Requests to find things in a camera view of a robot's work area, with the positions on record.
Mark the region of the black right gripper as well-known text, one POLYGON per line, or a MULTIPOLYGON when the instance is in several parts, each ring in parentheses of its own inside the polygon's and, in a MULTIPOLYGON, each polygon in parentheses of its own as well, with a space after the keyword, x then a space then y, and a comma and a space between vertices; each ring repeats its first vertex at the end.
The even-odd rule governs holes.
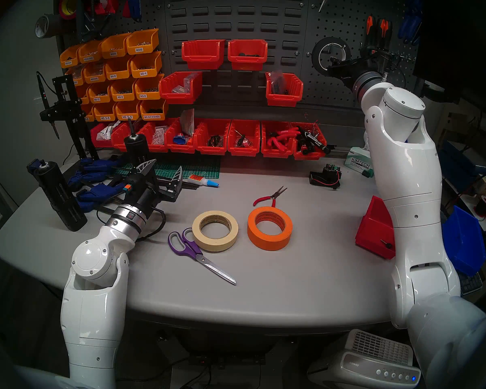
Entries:
POLYGON ((328 67, 327 74, 340 75, 339 78, 349 89, 353 89, 356 81, 367 72, 367 59, 341 61, 337 58, 330 58, 330 65, 339 66, 328 67))

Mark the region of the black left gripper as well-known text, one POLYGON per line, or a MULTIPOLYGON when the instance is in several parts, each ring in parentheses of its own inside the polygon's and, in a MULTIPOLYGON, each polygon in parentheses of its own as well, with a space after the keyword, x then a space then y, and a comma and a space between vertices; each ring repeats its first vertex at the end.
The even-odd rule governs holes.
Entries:
POLYGON ((147 176, 155 176, 156 159, 145 161, 133 169, 133 174, 126 177, 126 204, 137 208, 142 213, 151 213, 160 202, 176 202, 183 183, 182 166, 177 169, 170 181, 155 183, 147 176))

